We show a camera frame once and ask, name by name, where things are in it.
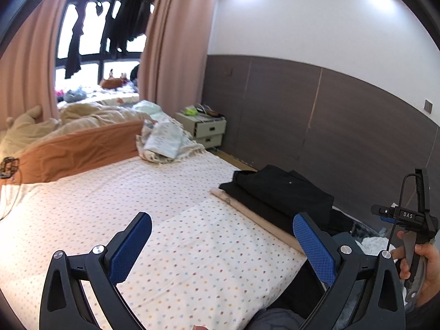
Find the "black garment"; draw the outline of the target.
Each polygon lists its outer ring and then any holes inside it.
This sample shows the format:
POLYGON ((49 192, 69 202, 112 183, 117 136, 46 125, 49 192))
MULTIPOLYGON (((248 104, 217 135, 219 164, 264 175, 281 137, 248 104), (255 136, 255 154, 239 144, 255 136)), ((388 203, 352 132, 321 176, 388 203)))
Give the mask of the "black garment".
POLYGON ((248 209, 289 234, 296 214, 306 212, 330 235, 336 228, 330 220, 334 197, 294 170, 266 165, 258 171, 238 170, 219 188, 248 209))

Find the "dark hanging clothes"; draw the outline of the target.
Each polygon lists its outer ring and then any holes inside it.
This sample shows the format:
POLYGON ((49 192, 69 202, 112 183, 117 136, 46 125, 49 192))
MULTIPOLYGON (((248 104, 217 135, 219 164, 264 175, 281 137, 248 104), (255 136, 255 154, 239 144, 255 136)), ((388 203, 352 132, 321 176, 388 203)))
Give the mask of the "dark hanging clothes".
POLYGON ((60 30, 67 42, 58 44, 56 66, 70 79, 82 66, 128 59, 141 51, 129 45, 145 35, 155 0, 67 0, 60 30))

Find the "white dotted bed sheet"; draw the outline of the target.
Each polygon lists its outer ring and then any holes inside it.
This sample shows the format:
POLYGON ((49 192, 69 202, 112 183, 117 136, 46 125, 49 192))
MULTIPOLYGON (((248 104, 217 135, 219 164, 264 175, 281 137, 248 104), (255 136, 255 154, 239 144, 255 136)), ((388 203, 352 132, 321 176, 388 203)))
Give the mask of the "white dotted bed sheet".
POLYGON ((145 329, 243 329, 305 258, 214 195, 234 167, 138 157, 53 182, 1 183, 1 292, 39 329, 48 270, 91 255, 145 329))

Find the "orange brown blanket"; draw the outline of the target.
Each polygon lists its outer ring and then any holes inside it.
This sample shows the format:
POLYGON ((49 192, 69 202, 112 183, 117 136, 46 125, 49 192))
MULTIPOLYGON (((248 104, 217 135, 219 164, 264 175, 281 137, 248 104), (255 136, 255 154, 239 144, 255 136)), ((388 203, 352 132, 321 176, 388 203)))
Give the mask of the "orange brown blanket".
POLYGON ((142 126, 142 121, 110 124, 43 142, 19 156, 10 184, 49 183, 133 158, 142 126))

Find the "crumpled white patterned cloth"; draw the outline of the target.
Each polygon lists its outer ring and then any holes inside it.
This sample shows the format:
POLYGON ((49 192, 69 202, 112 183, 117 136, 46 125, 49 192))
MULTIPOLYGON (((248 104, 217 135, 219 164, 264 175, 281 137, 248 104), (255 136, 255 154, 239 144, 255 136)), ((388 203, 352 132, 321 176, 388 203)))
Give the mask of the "crumpled white patterned cloth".
POLYGON ((149 163, 178 163, 195 153, 203 153, 205 147, 176 121, 144 120, 141 134, 136 136, 139 157, 149 163))

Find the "small black electronic device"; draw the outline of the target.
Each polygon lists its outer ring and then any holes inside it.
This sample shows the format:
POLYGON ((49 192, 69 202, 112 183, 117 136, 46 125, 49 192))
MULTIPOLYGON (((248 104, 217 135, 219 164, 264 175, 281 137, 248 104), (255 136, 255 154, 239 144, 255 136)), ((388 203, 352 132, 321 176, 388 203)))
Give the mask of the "small black electronic device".
POLYGON ((20 168, 20 160, 11 156, 5 157, 1 161, 0 178, 2 180, 12 178, 20 168))

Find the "beige crumpled duvet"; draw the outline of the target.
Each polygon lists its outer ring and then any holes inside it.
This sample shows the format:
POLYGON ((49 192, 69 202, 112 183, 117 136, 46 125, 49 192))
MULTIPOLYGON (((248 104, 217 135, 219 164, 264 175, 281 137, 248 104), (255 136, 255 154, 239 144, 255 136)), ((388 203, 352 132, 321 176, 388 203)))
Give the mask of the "beige crumpled duvet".
POLYGON ((167 114, 155 104, 152 106, 151 110, 147 111, 124 106, 105 106, 98 103, 70 104, 60 112, 60 117, 58 118, 60 122, 59 127, 47 136, 31 144, 20 154, 30 150, 41 142, 80 130, 146 119, 150 121, 159 121, 166 117, 167 114))

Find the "white bedside cabinet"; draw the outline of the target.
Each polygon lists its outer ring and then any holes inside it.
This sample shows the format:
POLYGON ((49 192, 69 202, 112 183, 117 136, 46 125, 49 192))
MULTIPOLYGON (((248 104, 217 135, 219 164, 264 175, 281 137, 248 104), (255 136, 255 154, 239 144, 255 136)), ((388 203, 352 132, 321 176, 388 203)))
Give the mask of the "white bedside cabinet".
POLYGON ((175 119, 206 149, 220 147, 226 131, 225 117, 204 106, 188 106, 175 113, 175 119))

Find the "beige plush toy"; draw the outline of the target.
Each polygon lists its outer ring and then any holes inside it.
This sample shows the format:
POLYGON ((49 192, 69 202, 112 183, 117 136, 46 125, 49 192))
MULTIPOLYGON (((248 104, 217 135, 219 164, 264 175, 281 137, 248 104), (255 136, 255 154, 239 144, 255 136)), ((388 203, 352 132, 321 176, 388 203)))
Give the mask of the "beige plush toy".
POLYGON ((59 120, 49 118, 40 121, 43 108, 34 106, 16 119, 6 119, 7 129, 1 131, 1 158, 18 156, 34 142, 47 136, 59 127, 59 120))

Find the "brown plush toy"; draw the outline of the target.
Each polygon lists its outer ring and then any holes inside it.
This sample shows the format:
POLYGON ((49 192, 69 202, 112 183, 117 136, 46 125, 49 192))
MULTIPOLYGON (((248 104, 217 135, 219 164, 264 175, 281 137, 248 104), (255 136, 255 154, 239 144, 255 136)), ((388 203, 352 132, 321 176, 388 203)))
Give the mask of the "brown plush toy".
POLYGON ((113 76, 113 70, 110 70, 109 77, 107 79, 103 78, 99 84, 102 89, 117 89, 128 84, 129 80, 126 73, 122 73, 120 78, 115 78, 113 76))

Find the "pink curtain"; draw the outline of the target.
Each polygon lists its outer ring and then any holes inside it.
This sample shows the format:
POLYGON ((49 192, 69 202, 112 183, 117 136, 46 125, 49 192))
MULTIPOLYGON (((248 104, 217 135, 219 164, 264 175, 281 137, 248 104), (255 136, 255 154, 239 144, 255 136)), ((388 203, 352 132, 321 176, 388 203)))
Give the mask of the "pink curtain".
POLYGON ((58 117, 54 93, 57 38, 66 0, 43 0, 23 22, 1 57, 1 129, 41 106, 42 120, 58 117))
POLYGON ((201 101, 216 0, 156 0, 138 71, 139 98, 173 116, 201 101))

